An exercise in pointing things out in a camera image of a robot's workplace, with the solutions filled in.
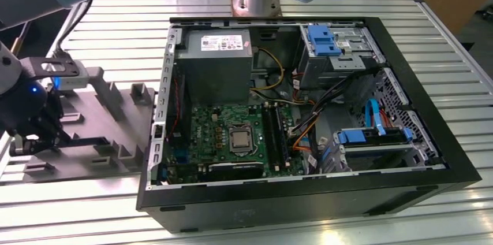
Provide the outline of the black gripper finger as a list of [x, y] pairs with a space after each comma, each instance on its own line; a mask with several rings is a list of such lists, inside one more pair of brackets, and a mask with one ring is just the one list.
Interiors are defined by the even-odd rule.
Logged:
[[42, 125], [41, 129], [41, 151], [53, 150], [59, 144], [67, 144], [73, 138], [63, 130], [63, 125]]
[[43, 143], [38, 139], [15, 135], [10, 146], [10, 155], [35, 155], [43, 151]]

